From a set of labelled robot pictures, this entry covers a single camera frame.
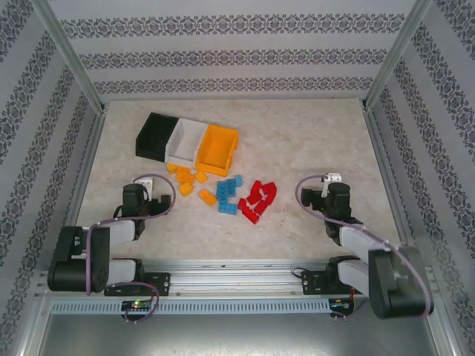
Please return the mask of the small green circuit board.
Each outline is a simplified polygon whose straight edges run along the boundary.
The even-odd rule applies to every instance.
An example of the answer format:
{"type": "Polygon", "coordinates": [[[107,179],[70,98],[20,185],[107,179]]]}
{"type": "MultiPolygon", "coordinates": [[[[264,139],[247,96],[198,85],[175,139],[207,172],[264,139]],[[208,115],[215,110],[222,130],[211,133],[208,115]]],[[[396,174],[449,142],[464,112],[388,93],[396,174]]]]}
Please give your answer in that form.
{"type": "Polygon", "coordinates": [[[126,300],[122,302],[122,312],[149,312],[151,302],[149,300],[126,300]]]}
{"type": "Polygon", "coordinates": [[[341,313],[352,313],[354,301],[352,298],[329,299],[330,308],[341,313]]]}

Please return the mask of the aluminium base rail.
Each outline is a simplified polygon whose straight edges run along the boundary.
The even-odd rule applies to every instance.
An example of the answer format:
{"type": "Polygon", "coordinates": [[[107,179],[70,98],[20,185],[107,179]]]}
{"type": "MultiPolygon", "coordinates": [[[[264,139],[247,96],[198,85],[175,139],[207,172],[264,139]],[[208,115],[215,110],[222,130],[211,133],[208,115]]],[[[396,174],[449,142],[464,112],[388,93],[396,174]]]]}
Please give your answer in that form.
{"type": "Polygon", "coordinates": [[[145,273],[169,273],[168,296],[179,299],[303,297],[301,273],[325,271],[326,260],[139,260],[114,259],[108,281],[145,273]]]}

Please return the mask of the aluminium table side rail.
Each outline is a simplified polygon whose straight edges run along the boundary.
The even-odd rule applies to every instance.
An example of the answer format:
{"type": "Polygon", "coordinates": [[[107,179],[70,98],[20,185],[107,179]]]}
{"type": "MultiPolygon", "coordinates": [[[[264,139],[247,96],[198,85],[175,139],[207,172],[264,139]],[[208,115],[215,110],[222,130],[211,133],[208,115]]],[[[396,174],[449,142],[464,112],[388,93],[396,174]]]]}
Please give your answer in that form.
{"type": "Polygon", "coordinates": [[[410,223],[407,219],[402,200],[400,199],[396,181],[394,180],[390,160],[387,157],[384,142],[381,139],[374,116],[367,110],[363,110],[363,115],[373,145],[373,150],[376,155],[376,160],[379,165],[381,178],[383,180],[384,189],[386,191],[399,239],[403,245],[410,245],[418,248],[419,246],[413,238],[410,223]]]}
{"type": "Polygon", "coordinates": [[[59,229],[77,220],[100,120],[101,113],[90,108],[76,108],[73,112],[59,152],[54,156],[41,214],[30,239],[30,256],[25,258],[36,262],[31,265],[35,270],[42,270],[49,263],[59,229]]]}

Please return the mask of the white plastic bin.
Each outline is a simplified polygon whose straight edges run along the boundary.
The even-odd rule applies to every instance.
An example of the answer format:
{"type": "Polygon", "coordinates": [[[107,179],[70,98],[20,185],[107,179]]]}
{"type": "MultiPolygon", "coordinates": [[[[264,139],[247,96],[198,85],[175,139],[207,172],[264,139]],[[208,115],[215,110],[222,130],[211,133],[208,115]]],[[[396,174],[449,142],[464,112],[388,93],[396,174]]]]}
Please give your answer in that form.
{"type": "Polygon", "coordinates": [[[179,118],[166,144],[165,163],[195,168],[197,152],[208,127],[204,122],[179,118]]]}

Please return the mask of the black plastic bin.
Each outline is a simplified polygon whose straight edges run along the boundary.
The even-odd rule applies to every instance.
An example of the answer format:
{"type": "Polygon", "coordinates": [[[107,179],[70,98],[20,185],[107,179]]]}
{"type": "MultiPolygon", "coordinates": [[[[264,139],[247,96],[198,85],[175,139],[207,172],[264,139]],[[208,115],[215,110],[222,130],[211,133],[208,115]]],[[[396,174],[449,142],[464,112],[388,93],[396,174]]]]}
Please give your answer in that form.
{"type": "Polygon", "coordinates": [[[166,144],[178,120],[179,119],[174,116],[150,113],[136,138],[136,156],[158,162],[165,162],[166,144]]]}

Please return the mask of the short aluminium corner post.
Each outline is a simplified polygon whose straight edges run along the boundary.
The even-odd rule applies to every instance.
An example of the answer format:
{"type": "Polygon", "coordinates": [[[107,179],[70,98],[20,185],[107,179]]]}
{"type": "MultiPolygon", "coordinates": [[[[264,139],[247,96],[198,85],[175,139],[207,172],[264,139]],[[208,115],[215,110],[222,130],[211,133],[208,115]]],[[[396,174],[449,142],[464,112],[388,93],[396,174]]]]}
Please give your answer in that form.
{"type": "Polygon", "coordinates": [[[33,299],[29,314],[20,334],[14,356],[39,356],[48,326],[51,302],[42,295],[33,299]]]}
{"type": "Polygon", "coordinates": [[[462,356],[447,309],[440,295],[433,296],[433,312],[427,324],[435,347],[435,356],[462,356]]]}

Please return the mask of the orange plastic bin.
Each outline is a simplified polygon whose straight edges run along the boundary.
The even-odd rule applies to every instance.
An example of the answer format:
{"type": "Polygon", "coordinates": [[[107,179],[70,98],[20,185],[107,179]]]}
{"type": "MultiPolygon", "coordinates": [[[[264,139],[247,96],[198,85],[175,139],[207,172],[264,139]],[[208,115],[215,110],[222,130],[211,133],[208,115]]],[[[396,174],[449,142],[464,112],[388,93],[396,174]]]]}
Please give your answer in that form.
{"type": "Polygon", "coordinates": [[[198,171],[226,177],[238,142],[238,130],[209,125],[197,151],[195,168],[198,171]]]}

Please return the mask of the grey metal sheet panel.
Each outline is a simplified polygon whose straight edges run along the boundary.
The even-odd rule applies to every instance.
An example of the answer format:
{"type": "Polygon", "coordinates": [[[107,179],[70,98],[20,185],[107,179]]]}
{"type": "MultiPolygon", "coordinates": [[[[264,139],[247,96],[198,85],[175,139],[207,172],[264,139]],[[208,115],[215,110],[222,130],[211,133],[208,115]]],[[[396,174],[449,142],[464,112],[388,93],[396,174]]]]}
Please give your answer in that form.
{"type": "Polygon", "coordinates": [[[426,323],[325,314],[54,315],[40,356],[438,356],[426,323]]]}

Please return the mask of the aluminium frame post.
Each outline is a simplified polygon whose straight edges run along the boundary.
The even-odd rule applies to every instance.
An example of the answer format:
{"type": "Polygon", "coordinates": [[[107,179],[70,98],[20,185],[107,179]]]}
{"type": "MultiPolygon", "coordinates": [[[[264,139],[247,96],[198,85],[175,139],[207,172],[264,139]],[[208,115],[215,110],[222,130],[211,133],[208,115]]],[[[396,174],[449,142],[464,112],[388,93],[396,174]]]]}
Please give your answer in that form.
{"type": "Polygon", "coordinates": [[[89,77],[85,66],[80,60],[79,55],[73,48],[73,45],[71,44],[71,41],[68,38],[68,35],[65,29],[63,28],[60,20],[54,13],[49,0],[30,0],[30,3],[32,4],[33,9],[36,11],[39,18],[41,19],[42,24],[49,32],[50,37],[54,41],[56,47],[59,49],[62,58],[65,60],[68,67],[71,69],[72,74],[74,75],[82,91],[88,98],[88,101],[95,109],[95,111],[102,113],[105,109],[105,104],[101,100],[93,81],[89,77]]]}
{"type": "Polygon", "coordinates": [[[367,112],[369,112],[376,104],[376,101],[379,98],[380,93],[383,91],[384,86],[387,84],[391,73],[404,54],[413,34],[419,27],[419,24],[422,22],[432,3],[433,0],[415,0],[407,18],[401,26],[396,40],[388,51],[365,99],[362,101],[363,108],[367,112]]]}

